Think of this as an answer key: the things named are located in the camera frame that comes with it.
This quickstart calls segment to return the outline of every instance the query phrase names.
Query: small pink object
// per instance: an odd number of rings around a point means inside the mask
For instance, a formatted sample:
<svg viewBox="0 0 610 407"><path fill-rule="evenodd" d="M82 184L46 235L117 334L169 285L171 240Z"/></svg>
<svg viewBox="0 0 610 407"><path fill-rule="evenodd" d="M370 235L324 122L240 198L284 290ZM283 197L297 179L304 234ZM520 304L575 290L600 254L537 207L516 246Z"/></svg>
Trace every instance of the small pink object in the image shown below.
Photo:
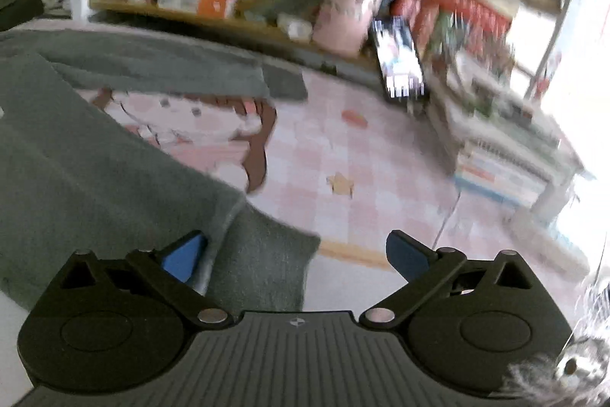
<svg viewBox="0 0 610 407"><path fill-rule="evenodd" d="M251 100L244 100L243 106L246 109L246 114L256 114L256 104Z"/></svg>
<svg viewBox="0 0 610 407"><path fill-rule="evenodd" d="M367 119L360 113L352 111L351 109L346 109L345 111L343 111L341 113L341 117L343 118L343 121L345 121L347 124L350 124L357 128L362 128L364 130L368 127Z"/></svg>
<svg viewBox="0 0 610 407"><path fill-rule="evenodd" d="M313 42L330 52L358 56L381 0L324 0L313 28Z"/></svg>

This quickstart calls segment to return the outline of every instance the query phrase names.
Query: phone screen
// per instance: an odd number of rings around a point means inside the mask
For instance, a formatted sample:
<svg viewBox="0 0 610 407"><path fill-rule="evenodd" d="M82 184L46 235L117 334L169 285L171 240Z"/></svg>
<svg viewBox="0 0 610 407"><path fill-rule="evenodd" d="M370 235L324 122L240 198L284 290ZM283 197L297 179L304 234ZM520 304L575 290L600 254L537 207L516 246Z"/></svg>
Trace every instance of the phone screen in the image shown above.
<svg viewBox="0 0 610 407"><path fill-rule="evenodd" d="M426 93L411 30L400 17L373 21L373 39L390 98L417 99Z"/></svg>

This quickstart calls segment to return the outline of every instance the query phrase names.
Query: green blanket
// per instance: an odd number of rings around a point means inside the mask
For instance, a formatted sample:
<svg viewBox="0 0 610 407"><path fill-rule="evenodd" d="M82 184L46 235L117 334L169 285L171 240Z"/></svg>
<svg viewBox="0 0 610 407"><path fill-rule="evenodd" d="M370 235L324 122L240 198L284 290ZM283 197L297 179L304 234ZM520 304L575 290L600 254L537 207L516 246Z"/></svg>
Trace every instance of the green blanket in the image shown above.
<svg viewBox="0 0 610 407"><path fill-rule="evenodd" d="M199 229L210 247L192 282L197 291L233 313L301 308L305 273L319 238L256 211L243 193L182 166L72 88L99 88L108 75L98 72L86 85L75 82L81 73L58 70L31 45L17 50L17 33L11 35L11 54L0 40L2 291L31 309L76 249L122 258L136 248L162 248ZM218 63L212 59L210 65ZM175 72L162 88L159 80L147 81L140 73L138 89L184 92L185 78L197 93L210 94L209 86L215 85L224 95L258 96L257 89L273 94L260 73L252 81L255 74L240 66L235 63L223 83ZM132 76L121 85L119 73L112 85L126 88Z"/></svg>

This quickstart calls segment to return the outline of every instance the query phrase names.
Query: cartoon print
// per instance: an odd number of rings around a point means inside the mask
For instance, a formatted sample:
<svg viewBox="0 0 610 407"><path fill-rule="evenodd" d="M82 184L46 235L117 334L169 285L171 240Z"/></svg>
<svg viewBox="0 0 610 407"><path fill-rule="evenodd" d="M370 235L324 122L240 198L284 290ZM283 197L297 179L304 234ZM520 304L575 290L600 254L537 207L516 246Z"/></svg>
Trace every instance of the cartoon print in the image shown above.
<svg viewBox="0 0 610 407"><path fill-rule="evenodd" d="M265 181L265 146L277 113L264 100L103 89L90 102L187 166L247 193Z"/></svg>

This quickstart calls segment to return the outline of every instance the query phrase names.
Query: metal screw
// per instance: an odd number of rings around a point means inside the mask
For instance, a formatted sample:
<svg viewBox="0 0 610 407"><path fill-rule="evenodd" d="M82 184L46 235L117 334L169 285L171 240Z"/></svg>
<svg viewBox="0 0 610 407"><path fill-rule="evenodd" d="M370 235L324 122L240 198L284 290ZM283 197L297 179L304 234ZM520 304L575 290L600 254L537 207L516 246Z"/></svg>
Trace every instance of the metal screw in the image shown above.
<svg viewBox="0 0 610 407"><path fill-rule="evenodd" d="M229 315L222 309L203 309L197 314L197 319L207 325L224 323Z"/></svg>
<svg viewBox="0 0 610 407"><path fill-rule="evenodd" d="M374 307L373 309L368 309L364 316L372 323L389 323L394 321L396 314L390 309Z"/></svg>

